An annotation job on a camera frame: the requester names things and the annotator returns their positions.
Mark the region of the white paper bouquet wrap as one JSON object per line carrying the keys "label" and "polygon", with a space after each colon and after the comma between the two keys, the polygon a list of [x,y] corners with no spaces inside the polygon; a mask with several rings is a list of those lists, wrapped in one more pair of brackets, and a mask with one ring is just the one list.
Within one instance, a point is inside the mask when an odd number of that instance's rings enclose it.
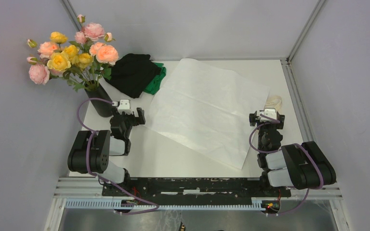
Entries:
{"label": "white paper bouquet wrap", "polygon": [[240,169],[249,150],[249,114],[263,109],[269,92],[235,71],[182,59],[155,94],[145,125]]}

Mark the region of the peach rose stem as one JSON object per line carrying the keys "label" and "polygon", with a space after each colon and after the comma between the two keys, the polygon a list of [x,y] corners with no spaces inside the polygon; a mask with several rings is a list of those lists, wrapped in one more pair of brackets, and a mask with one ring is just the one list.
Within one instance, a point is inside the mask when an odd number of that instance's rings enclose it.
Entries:
{"label": "peach rose stem", "polygon": [[97,42],[90,47],[89,52],[93,57],[90,72],[98,75],[98,79],[100,77],[111,79],[111,67],[119,59],[119,53],[116,48],[108,44],[113,40],[112,33],[107,32],[104,37],[104,43]]}
{"label": "peach rose stem", "polygon": [[53,42],[44,42],[38,46],[37,42],[32,39],[27,40],[27,45],[30,48],[38,48],[40,58],[49,58],[56,50],[60,49],[59,45]]}

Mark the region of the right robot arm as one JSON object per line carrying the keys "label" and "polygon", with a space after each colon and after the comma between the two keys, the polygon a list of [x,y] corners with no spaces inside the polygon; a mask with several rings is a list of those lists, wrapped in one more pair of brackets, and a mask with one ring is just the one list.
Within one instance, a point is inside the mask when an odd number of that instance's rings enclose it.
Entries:
{"label": "right robot arm", "polygon": [[337,181],[335,169],[314,141],[282,145],[285,116],[274,108],[249,115],[254,130],[250,147],[257,151],[258,166],[263,169],[259,191],[272,196],[279,187],[320,189]]}

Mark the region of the yellow rose stem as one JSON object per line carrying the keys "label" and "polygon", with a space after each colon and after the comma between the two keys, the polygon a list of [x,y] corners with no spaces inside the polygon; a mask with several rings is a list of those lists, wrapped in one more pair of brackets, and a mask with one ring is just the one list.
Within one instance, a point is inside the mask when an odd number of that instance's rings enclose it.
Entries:
{"label": "yellow rose stem", "polygon": [[50,41],[57,46],[46,64],[52,72],[51,77],[66,80],[75,91],[88,90],[92,84],[89,69],[94,63],[94,58],[86,50],[89,40],[84,32],[78,31],[75,39],[69,42],[69,46],[61,47],[67,42],[67,37],[60,32],[52,32]]}

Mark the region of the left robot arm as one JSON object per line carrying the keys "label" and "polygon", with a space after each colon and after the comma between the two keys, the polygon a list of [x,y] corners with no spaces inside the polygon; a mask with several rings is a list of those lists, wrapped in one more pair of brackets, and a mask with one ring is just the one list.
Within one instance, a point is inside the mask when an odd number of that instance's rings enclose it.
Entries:
{"label": "left robot arm", "polygon": [[144,110],[138,107],[136,111],[138,115],[115,110],[110,129],[98,131],[91,139],[91,131],[79,131],[67,159],[68,169],[80,174],[91,172],[103,181],[114,182],[113,189],[120,196],[128,195],[132,191],[132,183],[127,180],[128,171],[109,159],[110,156],[129,154],[132,128],[145,124]]}

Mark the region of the pink rose stem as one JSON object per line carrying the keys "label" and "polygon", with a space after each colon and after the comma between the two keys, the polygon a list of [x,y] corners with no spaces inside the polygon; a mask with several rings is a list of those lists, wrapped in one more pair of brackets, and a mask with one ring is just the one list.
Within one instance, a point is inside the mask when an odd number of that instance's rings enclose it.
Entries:
{"label": "pink rose stem", "polygon": [[77,16],[77,20],[82,26],[81,30],[75,34],[75,42],[82,45],[85,44],[87,41],[98,41],[101,38],[104,38],[106,35],[106,31],[101,24],[98,23],[85,23],[85,16],[79,14]]}

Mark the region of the cream printed ribbon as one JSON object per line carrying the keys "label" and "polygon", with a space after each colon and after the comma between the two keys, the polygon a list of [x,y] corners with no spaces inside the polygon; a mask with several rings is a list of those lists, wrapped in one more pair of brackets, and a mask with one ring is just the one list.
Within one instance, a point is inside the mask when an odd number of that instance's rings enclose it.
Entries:
{"label": "cream printed ribbon", "polygon": [[264,108],[273,108],[276,111],[279,111],[282,108],[282,98],[278,95],[270,96],[265,103]]}

